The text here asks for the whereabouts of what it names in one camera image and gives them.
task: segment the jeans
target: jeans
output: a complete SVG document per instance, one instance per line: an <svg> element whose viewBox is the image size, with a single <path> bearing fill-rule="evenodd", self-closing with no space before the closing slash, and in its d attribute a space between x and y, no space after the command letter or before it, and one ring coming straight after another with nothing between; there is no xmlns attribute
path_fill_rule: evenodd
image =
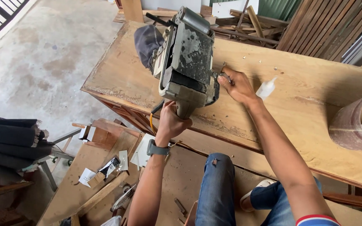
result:
<svg viewBox="0 0 362 226"><path fill-rule="evenodd" d="M204 172L195 225L235 226L233 162L227 155L210 154ZM320 182L317 179L315 181L321 190ZM279 181L267 187L254 188L250 199L257 210L271 209L261 226L295 225L286 192Z"/></svg>

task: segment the shirt sleeve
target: shirt sleeve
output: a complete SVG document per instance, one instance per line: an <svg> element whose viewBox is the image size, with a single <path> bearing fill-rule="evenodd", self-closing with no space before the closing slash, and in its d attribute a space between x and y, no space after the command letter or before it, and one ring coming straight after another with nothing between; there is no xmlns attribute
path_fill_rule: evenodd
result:
<svg viewBox="0 0 362 226"><path fill-rule="evenodd" d="M299 218L296 226L341 226L337 220L325 215L307 215Z"/></svg>

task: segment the wristwatch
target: wristwatch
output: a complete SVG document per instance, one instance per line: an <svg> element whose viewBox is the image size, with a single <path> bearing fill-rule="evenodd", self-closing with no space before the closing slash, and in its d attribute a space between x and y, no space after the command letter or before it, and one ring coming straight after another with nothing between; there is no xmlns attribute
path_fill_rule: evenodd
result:
<svg viewBox="0 0 362 226"><path fill-rule="evenodd" d="M148 144L148 156L151 156L152 154L162 154L162 155L168 155L168 153L170 152L170 148L160 148L157 147L156 144L154 143L154 139L149 140L149 144Z"/></svg>

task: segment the foot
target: foot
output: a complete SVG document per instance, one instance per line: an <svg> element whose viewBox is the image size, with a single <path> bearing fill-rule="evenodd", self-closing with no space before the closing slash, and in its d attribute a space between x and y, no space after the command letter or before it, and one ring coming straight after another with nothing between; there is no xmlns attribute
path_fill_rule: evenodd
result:
<svg viewBox="0 0 362 226"><path fill-rule="evenodd" d="M266 179L266 180L261 181L256 187L267 187L275 182L276 181L274 181L274 180ZM252 205L251 205L251 199L250 199L251 192L252 192L252 190L250 192L248 192L247 194L245 194L240 199L240 207L246 212L251 212L251 211L255 210L254 207L252 207Z"/></svg>

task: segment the knee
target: knee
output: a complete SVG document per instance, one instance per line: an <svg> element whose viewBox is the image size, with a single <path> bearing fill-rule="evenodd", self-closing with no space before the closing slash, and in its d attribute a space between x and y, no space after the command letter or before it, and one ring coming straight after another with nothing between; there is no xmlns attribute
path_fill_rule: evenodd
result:
<svg viewBox="0 0 362 226"><path fill-rule="evenodd" d="M225 155L223 153L213 153L208 156L208 159L206 161L206 164L210 164L212 166L222 166L227 169L233 169L234 171L234 165L231 161L230 157L228 155Z"/></svg>
<svg viewBox="0 0 362 226"><path fill-rule="evenodd" d="M318 179L316 177L314 177L315 182L317 183L317 187L319 189L319 191L322 193L322 184L318 181Z"/></svg>

